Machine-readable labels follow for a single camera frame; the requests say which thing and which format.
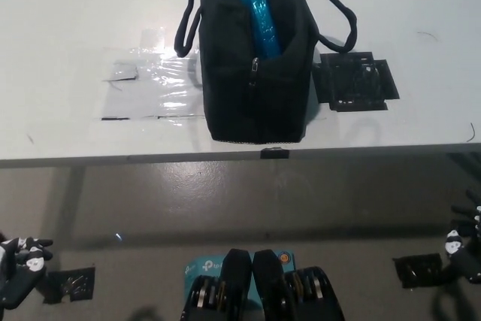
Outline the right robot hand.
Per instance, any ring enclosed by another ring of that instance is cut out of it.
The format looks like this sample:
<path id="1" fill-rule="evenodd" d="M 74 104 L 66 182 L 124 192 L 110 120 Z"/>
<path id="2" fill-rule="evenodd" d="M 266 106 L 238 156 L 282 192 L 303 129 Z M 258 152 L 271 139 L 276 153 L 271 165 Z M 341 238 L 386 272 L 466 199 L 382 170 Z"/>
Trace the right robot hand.
<path id="1" fill-rule="evenodd" d="M 459 275 L 469 283 L 480 284 L 480 195 L 472 189 L 467 189 L 465 195 L 473 207 L 451 207 L 453 213 L 464 218 L 451 221 L 444 250 Z"/>

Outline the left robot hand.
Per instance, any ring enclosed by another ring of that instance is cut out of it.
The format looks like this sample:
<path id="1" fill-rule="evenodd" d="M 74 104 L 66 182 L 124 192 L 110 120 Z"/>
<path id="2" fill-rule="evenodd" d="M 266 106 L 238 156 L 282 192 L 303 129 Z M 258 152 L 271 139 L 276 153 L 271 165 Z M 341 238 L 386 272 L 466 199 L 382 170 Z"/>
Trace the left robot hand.
<path id="1" fill-rule="evenodd" d="M 51 239 L 12 238 L 1 242 L 1 317 L 20 306 L 46 273 Z"/>

